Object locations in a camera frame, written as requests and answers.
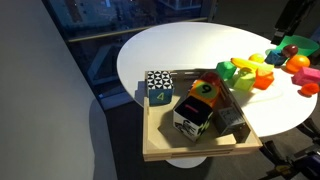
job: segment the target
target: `cube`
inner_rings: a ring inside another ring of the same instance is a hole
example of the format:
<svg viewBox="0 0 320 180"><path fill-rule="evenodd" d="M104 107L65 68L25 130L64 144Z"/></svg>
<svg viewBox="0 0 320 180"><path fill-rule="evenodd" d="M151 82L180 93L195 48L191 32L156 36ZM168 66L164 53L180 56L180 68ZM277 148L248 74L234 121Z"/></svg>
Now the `cube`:
<svg viewBox="0 0 320 180"><path fill-rule="evenodd" d="M237 67L230 61L219 62L216 70L223 80L231 79Z"/></svg>
<svg viewBox="0 0 320 180"><path fill-rule="evenodd" d="M193 96L187 97L173 111L173 126L195 142L209 127L212 108Z"/></svg>
<svg viewBox="0 0 320 180"><path fill-rule="evenodd" d="M197 79L193 82L188 92L188 96L193 96L213 108L219 93L219 86L214 86L207 81Z"/></svg>
<svg viewBox="0 0 320 180"><path fill-rule="evenodd" d="M149 71L147 79L149 105L169 104L174 91L172 77L168 71Z"/></svg>
<svg viewBox="0 0 320 180"><path fill-rule="evenodd" d="M250 68L241 68L237 75L233 76L235 89L250 91L256 80L256 74Z"/></svg>
<svg viewBox="0 0 320 180"><path fill-rule="evenodd" d="M303 86L308 83L320 82L320 71L309 67L302 67L292 77L293 84Z"/></svg>
<svg viewBox="0 0 320 180"><path fill-rule="evenodd" d="M256 81L253 87L266 90L274 81L274 76L272 71L266 71L263 69L257 69L256 71Z"/></svg>
<svg viewBox="0 0 320 180"><path fill-rule="evenodd" d="M288 58L281 53L281 50L271 50L265 59L268 64L281 66Z"/></svg>
<svg viewBox="0 0 320 180"><path fill-rule="evenodd" d="M233 107L228 107L218 110L218 117L213 123L219 134L224 136L240 130L245 125L245 120Z"/></svg>

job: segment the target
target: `wooden board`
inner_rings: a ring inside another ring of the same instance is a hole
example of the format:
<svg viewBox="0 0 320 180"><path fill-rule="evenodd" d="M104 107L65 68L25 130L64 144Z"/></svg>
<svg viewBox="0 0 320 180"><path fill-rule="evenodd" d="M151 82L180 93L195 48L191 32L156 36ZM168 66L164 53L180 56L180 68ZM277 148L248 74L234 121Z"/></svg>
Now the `wooden board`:
<svg viewBox="0 0 320 180"><path fill-rule="evenodd" d="M211 122L202 136L196 142L192 142L173 127L174 106L179 100L184 99L192 82L207 71L210 70L170 71L175 88L170 104L149 107L149 99L145 93L143 122L143 156L145 161L246 154L258 150L262 146L240 106L223 81L221 81L221 94L215 105L214 114L217 114L215 111L220 108L235 107L246 121L246 125L239 132L219 136Z"/></svg>

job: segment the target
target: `floor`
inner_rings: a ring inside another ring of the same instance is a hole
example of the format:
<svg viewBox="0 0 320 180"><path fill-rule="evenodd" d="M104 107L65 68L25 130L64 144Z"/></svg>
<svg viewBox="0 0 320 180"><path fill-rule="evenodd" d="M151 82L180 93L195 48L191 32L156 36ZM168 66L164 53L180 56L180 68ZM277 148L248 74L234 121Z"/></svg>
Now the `floor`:
<svg viewBox="0 0 320 180"><path fill-rule="evenodd" d="M176 168L166 161L144 162L142 107L131 102L106 111L106 116L119 180L252 180L264 177L266 171L273 169L273 164L260 151L248 155L210 157L191 169ZM311 117L320 127L320 100ZM267 140L273 140L284 156L312 144L311 140L297 129L261 138L262 142ZM294 179L306 178L299 175Z"/></svg>

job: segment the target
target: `table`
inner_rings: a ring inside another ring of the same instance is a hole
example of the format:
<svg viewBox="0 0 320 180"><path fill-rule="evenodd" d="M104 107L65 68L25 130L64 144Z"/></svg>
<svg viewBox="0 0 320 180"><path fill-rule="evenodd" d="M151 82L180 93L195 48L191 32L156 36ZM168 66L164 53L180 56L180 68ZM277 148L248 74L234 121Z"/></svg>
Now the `table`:
<svg viewBox="0 0 320 180"><path fill-rule="evenodd" d="M117 70L126 91L143 107L144 72L215 68L232 57L248 59L274 49L270 40L241 29L199 22L180 22L142 31L120 50ZM274 69L275 81L267 90L233 91L259 137L285 132L313 112L317 96L303 97L292 74Z"/></svg>

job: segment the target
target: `orange block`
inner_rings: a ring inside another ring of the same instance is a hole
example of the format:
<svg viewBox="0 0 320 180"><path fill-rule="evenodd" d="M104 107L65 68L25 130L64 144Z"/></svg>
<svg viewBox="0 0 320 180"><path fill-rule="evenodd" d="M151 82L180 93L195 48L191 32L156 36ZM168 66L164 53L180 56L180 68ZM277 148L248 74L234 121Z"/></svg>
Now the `orange block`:
<svg viewBox="0 0 320 180"><path fill-rule="evenodd" d="M256 71L256 82L253 87L265 90L274 81L273 72L264 69L257 69Z"/></svg>
<svg viewBox="0 0 320 180"><path fill-rule="evenodd" d="M193 82L188 96L193 96L213 108L219 93L219 86L213 86L211 83L198 79Z"/></svg>

